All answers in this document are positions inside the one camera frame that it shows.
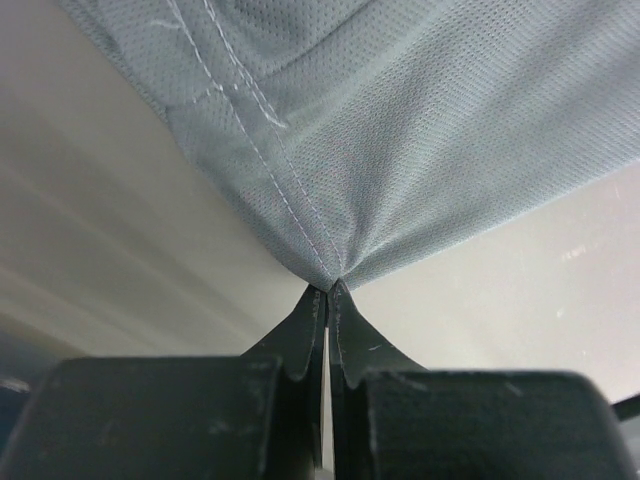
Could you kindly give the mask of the grey t shirt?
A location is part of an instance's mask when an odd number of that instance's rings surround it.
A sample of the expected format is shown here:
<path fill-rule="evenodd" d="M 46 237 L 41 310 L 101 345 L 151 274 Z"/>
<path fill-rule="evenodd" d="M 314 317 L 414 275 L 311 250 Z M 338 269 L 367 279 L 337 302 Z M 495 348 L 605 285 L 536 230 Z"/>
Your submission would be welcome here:
<path fill-rule="evenodd" d="M 358 287 L 639 157 L 635 1 L 66 1 L 287 269 Z"/>

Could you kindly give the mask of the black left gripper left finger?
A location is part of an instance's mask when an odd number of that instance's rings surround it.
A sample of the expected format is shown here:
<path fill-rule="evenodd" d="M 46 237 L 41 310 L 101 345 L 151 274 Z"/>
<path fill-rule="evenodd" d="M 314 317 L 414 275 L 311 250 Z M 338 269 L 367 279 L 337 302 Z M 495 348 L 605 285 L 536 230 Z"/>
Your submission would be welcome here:
<path fill-rule="evenodd" d="M 5 479 L 311 479 L 322 466 L 326 295 L 238 356 L 84 357 L 37 386 Z"/>

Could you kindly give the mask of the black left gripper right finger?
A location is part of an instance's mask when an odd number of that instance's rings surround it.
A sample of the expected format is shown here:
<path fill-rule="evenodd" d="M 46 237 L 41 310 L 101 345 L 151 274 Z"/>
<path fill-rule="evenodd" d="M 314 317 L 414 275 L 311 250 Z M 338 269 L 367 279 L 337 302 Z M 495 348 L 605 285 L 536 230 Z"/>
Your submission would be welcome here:
<path fill-rule="evenodd" d="M 429 370 L 328 295 L 339 479 L 629 479 L 618 419 L 570 371 Z"/>

